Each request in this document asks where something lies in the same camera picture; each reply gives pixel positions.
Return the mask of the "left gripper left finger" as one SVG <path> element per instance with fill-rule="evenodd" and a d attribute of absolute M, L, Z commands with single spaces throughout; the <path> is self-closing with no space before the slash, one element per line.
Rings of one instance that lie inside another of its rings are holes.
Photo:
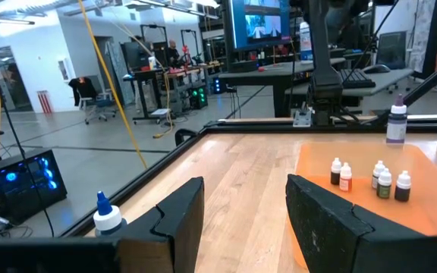
<path fill-rule="evenodd" d="M 117 232 L 120 273 L 194 273 L 203 231 L 204 179 L 193 177 Z"/>

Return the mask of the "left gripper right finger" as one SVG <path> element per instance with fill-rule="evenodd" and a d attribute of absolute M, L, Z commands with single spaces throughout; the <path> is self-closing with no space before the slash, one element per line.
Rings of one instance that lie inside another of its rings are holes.
<path fill-rule="evenodd" d="M 422 234 L 290 174 L 286 205 L 311 273 L 422 273 Z"/>

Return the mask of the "small red food coloring bottle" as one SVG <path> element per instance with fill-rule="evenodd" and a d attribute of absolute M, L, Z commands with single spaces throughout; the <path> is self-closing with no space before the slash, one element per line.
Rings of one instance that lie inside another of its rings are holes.
<path fill-rule="evenodd" d="M 350 165 L 345 162 L 341 167 L 339 188 L 344 192 L 350 192 L 353 186 L 352 170 Z"/>

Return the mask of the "small brown food coloring bottle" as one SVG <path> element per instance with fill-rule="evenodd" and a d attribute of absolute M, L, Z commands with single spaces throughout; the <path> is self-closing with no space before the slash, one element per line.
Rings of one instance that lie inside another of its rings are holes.
<path fill-rule="evenodd" d="M 339 185 L 341 176 L 342 163 L 339 158 L 335 158 L 332 162 L 330 172 L 330 183 L 333 185 Z"/>

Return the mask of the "large blue-tipped coloring bottle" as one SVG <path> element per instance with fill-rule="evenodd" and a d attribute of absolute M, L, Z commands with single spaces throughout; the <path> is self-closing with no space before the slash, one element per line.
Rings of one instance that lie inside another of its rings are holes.
<path fill-rule="evenodd" d="M 110 203 L 106 195 L 97 193 L 97 211 L 93 214 L 95 235 L 97 237 L 114 234 L 127 225 L 127 220 L 122 217 L 121 210 Z"/>

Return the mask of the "small green food coloring bottle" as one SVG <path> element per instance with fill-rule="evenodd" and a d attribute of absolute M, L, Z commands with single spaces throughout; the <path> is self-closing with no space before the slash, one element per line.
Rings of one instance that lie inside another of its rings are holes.
<path fill-rule="evenodd" d="M 392 185 L 392 176 L 388 168 L 385 168 L 379 175 L 377 182 L 376 195 L 381 199 L 388 199 L 390 197 Z"/>

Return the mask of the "small pale food coloring bottle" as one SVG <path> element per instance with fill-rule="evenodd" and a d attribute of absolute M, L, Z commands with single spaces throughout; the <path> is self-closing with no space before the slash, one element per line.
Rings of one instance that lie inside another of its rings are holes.
<path fill-rule="evenodd" d="M 385 165 L 383 164 L 382 160 L 378 160 L 377 163 L 374 166 L 373 169 L 373 175 L 372 175 L 372 188 L 376 189 L 380 174 L 385 170 Z"/>

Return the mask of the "small black food coloring bottle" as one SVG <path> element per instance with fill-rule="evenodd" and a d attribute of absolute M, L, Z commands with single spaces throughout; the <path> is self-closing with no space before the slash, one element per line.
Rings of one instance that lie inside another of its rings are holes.
<path fill-rule="evenodd" d="M 408 171 L 402 171 L 398 175 L 395 187 L 395 200 L 399 202 L 407 202 L 410 198 L 412 187 L 411 177 Z"/>

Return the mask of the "large purple-tipped coloring bottle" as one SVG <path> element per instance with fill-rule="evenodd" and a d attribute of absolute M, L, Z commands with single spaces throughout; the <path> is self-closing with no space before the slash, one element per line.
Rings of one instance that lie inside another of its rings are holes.
<path fill-rule="evenodd" d="M 388 115 L 386 143 L 404 143 L 407 132 L 407 106 L 399 94 Z"/>

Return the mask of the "computer with green lights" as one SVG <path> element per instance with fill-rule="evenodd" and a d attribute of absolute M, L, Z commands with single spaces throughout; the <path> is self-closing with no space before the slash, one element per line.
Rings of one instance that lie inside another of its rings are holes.
<path fill-rule="evenodd" d="M 204 85 L 191 87 L 188 92 L 189 103 L 192 109 L 201 109 L 208 105 L 207 92 Z"/>

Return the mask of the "black backlit keyboard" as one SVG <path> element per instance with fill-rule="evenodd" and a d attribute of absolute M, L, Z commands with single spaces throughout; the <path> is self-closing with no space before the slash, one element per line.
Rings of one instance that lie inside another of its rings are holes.
<path fill-rule="evenodd" d="M 338 72 L 345 89 L 372 88 L 376 83 L 360 69 L 341 69 Z"/>

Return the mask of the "black computer case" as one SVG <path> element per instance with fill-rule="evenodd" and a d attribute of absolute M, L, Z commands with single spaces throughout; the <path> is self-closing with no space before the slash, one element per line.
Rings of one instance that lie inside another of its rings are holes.
<path fill-rule="evenodd" d="M 51 149 L 33 149 L 0 161 L 0 216 L 21 224 L 67 197 Z"/>

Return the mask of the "black computer mouse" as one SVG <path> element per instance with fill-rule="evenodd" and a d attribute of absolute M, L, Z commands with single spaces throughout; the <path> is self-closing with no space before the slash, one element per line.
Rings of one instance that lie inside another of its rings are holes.
<path fill-rule="evenodd" d="M 384 64 L 374 64 L 363 69 L 365 74 L 382 74 L 388 73 L 390 68 Z"/>

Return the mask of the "black computer monitor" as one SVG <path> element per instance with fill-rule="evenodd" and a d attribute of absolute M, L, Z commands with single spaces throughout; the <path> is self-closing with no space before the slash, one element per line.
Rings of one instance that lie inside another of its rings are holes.
<path fill-rule="evenodd" d="M 291 41 L 289 0 L 224 0 L 233 50 L 284 45 Z"/>

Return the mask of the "red white striped post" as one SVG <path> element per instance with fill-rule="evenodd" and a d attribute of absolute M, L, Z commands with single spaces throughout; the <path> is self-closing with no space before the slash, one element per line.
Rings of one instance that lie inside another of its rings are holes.
<path fill-rule="evenodd" d="M 50 101 L 49 93 L 46 90 L 37 92 L 42 111 L 45 114 L 51 114 L 53 112 L 52 103 Z"/>

